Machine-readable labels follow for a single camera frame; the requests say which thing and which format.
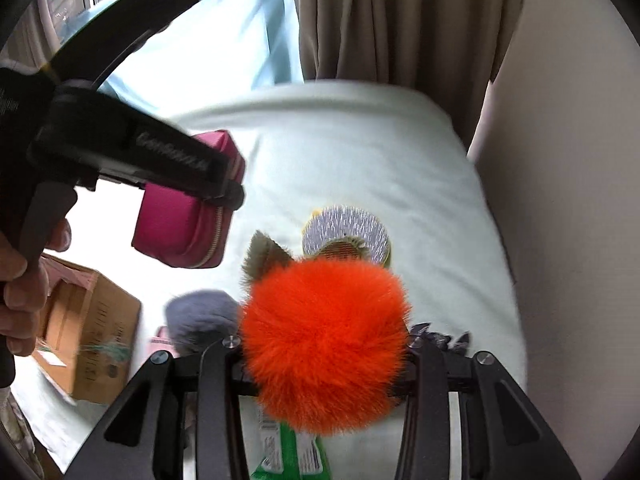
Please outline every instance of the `human hand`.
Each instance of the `human hand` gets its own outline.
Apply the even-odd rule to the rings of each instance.
[[[71,227],[66,220],[53,230],[47,249],[66,251],[71,244]],[[47,301],[49,279],[41,262],[27,270],[27,261],[0,233],[0,334],[6,336],[9,351],[17,356],[31,355],[36,344],[40,310]]]

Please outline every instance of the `screw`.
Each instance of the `screw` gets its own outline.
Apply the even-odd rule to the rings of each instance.
[[[495,363],[494,355],[489,352],[478,352],[476,359],[478,359],[478,362],[481,365],[485,365],[485,366],[489,366]]]
[[[162,365],[169,360],[169,352],[158,350],[151,355],[151,362],[155,365]]]
[[[420,336],[414,337],[409,343],[409,348],[422,348],[422,338]]]
[[[235,334],[228,335],[222,340],[222,346],[230,350],[240,346],[242,340]]]

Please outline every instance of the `cardboard box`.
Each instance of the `cardboard box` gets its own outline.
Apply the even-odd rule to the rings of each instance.
[[[52,288],[33,356],[73,399],[110,404],[129,377],[141,304],[96,270],[45,258]]]

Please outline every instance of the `orange pom-pom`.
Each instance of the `orange pom-pom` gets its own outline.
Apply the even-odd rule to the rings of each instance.
[[[241,321],[258,400],[295,430],[332,434],[386,415],[409,306],[398,278],[359,260],[303,260],[252,286]]]

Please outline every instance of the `wall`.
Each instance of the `wall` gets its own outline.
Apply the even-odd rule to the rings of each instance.
[[[609,0],[525,0],[477,161],[516,280],[529,394],[584,480],[640,424],[640,47]]]

